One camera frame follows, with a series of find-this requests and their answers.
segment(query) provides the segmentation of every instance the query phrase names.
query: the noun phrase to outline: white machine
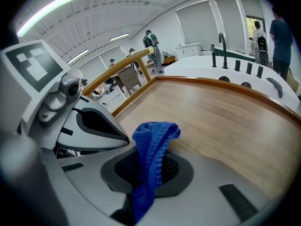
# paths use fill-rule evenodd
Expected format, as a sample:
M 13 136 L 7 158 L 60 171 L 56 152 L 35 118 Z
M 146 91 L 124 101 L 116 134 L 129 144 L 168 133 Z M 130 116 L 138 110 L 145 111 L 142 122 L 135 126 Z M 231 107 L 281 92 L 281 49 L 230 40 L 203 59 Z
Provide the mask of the white machine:
M 41 40 L 1 51 L 1 178 L 46 225 L 134 225 L 138 152 L 68 70 Z M 163 157 L 155 196 L 136 225 L 257 225 L 268 203 L 224 163 L 179 150 Z

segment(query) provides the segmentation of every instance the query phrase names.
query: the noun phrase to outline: blue towel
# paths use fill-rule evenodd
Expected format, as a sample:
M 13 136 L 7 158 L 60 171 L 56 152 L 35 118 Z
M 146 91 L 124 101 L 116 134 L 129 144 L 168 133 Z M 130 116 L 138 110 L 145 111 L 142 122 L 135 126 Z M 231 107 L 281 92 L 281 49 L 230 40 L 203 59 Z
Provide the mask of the blue towel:
M 137 127 L 133 139 L 139 153 L 139 177 L 141 184 L 132 194 L 133 209 L 138 222 L 154 202 L 155 189 L 162 184 L 162 157 L 172 139 L 180 136 L 177 124 L 147 122 Z

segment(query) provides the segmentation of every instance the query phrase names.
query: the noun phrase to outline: black backpack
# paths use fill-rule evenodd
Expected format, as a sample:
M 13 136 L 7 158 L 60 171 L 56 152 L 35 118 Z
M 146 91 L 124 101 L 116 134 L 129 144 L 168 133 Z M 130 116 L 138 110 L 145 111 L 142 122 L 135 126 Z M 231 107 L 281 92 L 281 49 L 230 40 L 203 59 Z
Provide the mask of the black backpack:
M 154 47 L 154 45 L 155 45 L 154 40 L 152 40 L 150 36 L 145 36 L 143 38 L 143 44 L 146 48 Z
M 257 39 L 258 49 L 267 51 L 267 41 L 263 36 Z

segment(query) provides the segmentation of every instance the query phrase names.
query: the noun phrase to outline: black faucet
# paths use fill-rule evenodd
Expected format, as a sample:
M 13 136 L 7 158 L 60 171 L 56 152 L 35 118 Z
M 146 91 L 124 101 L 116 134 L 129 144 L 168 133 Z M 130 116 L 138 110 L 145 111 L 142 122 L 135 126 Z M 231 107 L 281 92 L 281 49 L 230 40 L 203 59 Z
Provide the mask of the black faucet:
M 223 33 L 220 32 L 218 35 L 218 38 L 220 40 L 220 43 L 222 42 L 222 48 L 224 50 L 224 66 L 222 67 L 223 69 L 227 69 L 227 50 L 226 50 L 226 41 Z

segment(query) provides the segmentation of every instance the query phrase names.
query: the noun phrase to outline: ceiling light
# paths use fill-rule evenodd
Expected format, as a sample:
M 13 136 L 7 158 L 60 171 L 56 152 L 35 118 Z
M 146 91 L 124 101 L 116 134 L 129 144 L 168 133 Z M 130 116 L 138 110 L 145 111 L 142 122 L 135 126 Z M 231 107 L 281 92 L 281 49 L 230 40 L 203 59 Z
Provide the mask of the ceiling light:
M 83 55 L 84 53 L 87 53 L 89 50 L 86 49 L 84 52 L 81 52 L 79 55 L 76 55 L 72 60 L 70 60 L 69 62 L 67 62 L 67 64 L 72 63 L 72 61 L 76 60 L 78 57 L 80 57 L 81 55 Z
M 45 7 L 43 7 L 40 11 L 38 11 L 35 15 L 33 15 L 17 32 L 17 36 L 19 38 L 23 37 L 28 30 L 30 30 L 40 19 L 46 16 L 51 11 L 55 10 L 56 8 L 62 6 L 63 4 L 70 2 L 72 0 L 54 0 L 53 2 L 49 3 Z
M 117 37 L 115 37 L 115 38 L 112 38 L 112 39 L 110 39 L 110 41 L 112 41 L 112 40 L 116 40 L 116 39 L 120 39 L 120 38 L 126 37 L 126 36 L 128 36 L 128 35 L 129 35 L 129 33 L 126 33 L 126 34 L 123 34 L 123 35 L 117 36 Z

